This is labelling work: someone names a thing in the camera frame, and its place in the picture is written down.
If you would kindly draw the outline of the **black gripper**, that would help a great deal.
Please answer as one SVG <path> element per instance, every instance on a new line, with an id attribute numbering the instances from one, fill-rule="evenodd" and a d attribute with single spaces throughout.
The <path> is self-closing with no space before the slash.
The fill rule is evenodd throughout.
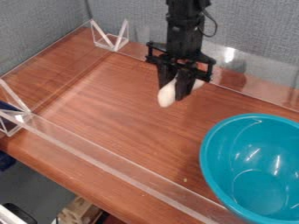
<path id="1" fill-rule="evenodd" d="M 207 12 L 211 0 L 165 0 L 167 37 L 164 43 L 149 41 L 145 61 L 156 65 L 159 88 L 175 78 L 175 100 L 192 92 L 195 79 L 209 82 L 216 60 L 201 52 L 204 20 L 215 22 Z"/>

